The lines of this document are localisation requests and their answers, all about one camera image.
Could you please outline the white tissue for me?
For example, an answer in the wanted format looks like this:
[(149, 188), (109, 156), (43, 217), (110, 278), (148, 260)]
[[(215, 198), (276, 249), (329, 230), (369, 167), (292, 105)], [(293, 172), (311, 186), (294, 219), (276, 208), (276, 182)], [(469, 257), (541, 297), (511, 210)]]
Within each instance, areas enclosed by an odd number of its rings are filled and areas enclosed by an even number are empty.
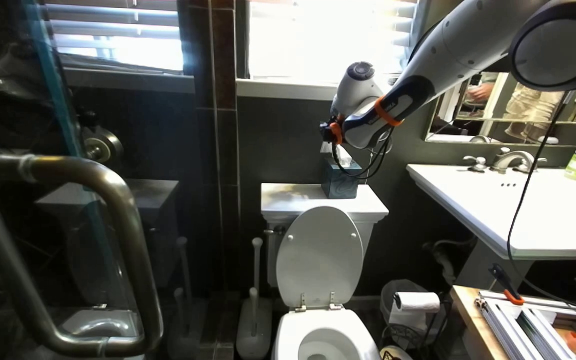
[(332, 159), (335, 164), (345, 169), (349, 169), (354, 161), (342, 145), (337, 145), (332, 142), (323, 141), (320, 147), (320, 153), (323, 154), (324, 158)]

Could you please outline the blue tissue box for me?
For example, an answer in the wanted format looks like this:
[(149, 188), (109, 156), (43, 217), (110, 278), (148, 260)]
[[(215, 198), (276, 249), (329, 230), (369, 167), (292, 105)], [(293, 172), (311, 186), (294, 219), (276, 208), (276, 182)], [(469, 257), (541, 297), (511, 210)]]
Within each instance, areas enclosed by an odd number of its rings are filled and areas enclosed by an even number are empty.
[(354, 199), (357, 197), (359, 180), (346, 175), (333, 157), (321, 160), (320, 186), (329, 199)]

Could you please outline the white toilet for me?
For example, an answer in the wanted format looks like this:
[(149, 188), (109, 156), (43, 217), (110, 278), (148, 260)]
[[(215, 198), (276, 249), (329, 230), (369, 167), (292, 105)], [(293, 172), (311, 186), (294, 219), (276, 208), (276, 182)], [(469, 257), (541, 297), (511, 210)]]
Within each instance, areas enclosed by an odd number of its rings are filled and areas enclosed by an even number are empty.
[[(338, 208), (354, 221), (365, 251), (364, 268), (373, 228), (389, 213), (370, 186), (360, 185), (356, 198), (351, 199), (329, 199), (317, 184), (263, 183), (261, 186), (260, 212), (266, 229), (281, 225), (288, 230), (298, 216), (315, 207)], [(269, 236), (274, 250), (268, 255), (268, 281), (277, 289), (275, 267), (285, 234)], [(300, 312), (285, 305), (288, 310), (279, 319), (271, 360), (381, 360), (370, 331), (359, 315), (347, 308), (349, 301), (340, 309)]]

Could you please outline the window with blinds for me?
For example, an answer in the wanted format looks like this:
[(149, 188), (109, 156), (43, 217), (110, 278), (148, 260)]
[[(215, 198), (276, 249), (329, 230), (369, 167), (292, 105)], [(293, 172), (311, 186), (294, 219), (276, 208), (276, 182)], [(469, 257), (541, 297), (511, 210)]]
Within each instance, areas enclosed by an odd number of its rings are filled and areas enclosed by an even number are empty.
[(188, 0), (42, 0), (68, 85), (194, 94)]
[(329, 101), (350, 64), (393, 84), (424, 0), (235, 0), (239, 98)]

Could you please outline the white toilet lid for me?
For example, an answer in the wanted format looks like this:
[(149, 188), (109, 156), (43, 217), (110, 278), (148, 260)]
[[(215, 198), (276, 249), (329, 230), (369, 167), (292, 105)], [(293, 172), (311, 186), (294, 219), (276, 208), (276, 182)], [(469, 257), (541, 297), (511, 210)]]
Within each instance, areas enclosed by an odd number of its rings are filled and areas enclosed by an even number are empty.
[(286, 230), (276, 258), (284, 305), (295, 312), (341, 309), (356, 290), (364, 256), (349, 214), (333, 206), (306, 210)]

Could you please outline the sink drain pipe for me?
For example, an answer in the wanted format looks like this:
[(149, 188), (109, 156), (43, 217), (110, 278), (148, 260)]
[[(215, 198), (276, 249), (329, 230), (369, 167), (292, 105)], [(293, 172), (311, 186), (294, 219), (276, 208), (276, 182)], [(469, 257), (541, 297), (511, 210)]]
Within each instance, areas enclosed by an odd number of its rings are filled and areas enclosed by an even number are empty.
[(422, 244), (422, 249), (427, 251), (439, 266), (441, 266), (441, 275), (449, 286), (453, 286), (457, 281), (455, 267), (453, 266), (450, 256), (446, 253), (446, 247), (456, 247), (457, 249), (472, 249), (475, 246), (477, 237), (471, 237), (467, 240), (439, 239), (436, 241), (427, 241)]

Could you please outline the mesh waste basket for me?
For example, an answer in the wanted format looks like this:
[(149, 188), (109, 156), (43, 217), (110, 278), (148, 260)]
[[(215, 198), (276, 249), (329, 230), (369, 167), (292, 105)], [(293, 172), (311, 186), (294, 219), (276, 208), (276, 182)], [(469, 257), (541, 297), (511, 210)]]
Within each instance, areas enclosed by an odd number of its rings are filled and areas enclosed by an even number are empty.
[(446, 318), (446, 306), (436, 292), (407, 279), (388, 282), (381, 290), (384, 335), (405, 350), (429, 346)]

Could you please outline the silver tap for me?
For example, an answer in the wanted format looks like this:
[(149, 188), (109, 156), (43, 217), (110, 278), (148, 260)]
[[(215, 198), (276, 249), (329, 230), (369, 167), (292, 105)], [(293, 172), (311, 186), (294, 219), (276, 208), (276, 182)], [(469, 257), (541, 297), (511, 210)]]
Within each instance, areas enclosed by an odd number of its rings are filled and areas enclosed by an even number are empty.
[(495, 156), (489, 170), (494, 173), (505, 174), (510, 164), (515, 160), (525, 162), (528, 168), (531, 168), (533, 164), (535, 164), (535, 157), (531, 153), (523, 150), (511, 151), (508, 147), (503, 146)]

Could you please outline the toilet paper roll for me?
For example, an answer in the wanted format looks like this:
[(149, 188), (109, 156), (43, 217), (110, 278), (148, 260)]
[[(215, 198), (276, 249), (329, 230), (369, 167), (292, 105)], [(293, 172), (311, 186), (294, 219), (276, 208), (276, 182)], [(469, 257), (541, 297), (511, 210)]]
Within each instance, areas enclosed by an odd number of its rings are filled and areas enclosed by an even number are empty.
[(441, 300), (434, 292), (396, 292), (393, 295), (388, 323), (425, 332), (427, 315), (441, 310)]

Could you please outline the white toilet brush set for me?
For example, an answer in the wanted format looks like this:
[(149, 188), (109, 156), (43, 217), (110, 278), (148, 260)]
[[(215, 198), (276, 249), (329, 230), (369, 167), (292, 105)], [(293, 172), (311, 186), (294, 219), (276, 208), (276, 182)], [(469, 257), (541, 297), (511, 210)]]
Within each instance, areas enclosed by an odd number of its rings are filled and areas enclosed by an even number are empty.
[(259, 294), (263, 239), (255, 237), (251, 244), (253, 285), (241, 305), (235, 348), (241, 360), (264, 360), (271, 348), (273, 304)]

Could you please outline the white sink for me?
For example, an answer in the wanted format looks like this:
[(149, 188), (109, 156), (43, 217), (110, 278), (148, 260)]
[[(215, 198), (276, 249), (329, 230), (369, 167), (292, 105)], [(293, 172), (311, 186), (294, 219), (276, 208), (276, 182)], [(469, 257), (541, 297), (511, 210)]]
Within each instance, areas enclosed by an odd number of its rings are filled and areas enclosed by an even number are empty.
[(563, 170), (475, 173), (464, 166), (409, 164), (412, 180), (477, 242), (455, 284), (487, 289), (501, 265), (515, 286), (535, 261), (576, 259), (576, 180)]

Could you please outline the round shower valve knob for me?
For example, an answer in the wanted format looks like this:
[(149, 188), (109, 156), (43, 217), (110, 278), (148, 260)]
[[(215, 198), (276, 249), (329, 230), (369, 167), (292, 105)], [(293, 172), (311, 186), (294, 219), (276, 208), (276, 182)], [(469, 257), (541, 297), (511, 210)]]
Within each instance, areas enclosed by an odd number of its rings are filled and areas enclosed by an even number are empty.
[(119, 161), (124, 154), (120, 139), (102, 126), (84, 127), (82, 130), (86, 157), (108, 165)]

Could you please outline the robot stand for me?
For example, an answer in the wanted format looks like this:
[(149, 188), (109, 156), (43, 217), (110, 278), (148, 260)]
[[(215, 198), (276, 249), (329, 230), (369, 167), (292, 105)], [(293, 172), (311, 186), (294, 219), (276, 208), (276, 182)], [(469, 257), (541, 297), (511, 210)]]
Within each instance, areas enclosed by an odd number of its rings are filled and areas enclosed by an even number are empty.
[(576, 360), (576, 306), (455, 285), (450, 291), (474, 360)]

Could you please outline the glass shower door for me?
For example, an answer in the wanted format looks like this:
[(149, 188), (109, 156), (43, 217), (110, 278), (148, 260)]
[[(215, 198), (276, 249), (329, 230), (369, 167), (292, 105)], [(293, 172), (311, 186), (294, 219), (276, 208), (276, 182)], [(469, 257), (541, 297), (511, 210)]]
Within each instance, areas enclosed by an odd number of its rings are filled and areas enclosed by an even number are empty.
[[(94, 126), (98, 121), (74, 105), (41, 0), (0, 0), (0, 154), (89, 160), (83, 129)], [(78, 337), (143, 333), (99, 194), (78, 183), (0, 181), (0, 214), (58, 330)], [(0, 284), (0, 360), (147, 360), (152, 352), (55, 353), (25, 329)]]

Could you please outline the wall mirror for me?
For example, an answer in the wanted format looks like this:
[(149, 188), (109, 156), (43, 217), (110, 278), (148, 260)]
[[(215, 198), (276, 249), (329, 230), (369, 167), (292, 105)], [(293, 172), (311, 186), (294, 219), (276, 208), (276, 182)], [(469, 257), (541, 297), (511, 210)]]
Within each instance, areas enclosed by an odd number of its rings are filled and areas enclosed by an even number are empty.
[(576, 146), (576, 89), (546, 92), (510, 73), (482, 71), (434, 101), (427, 142)]

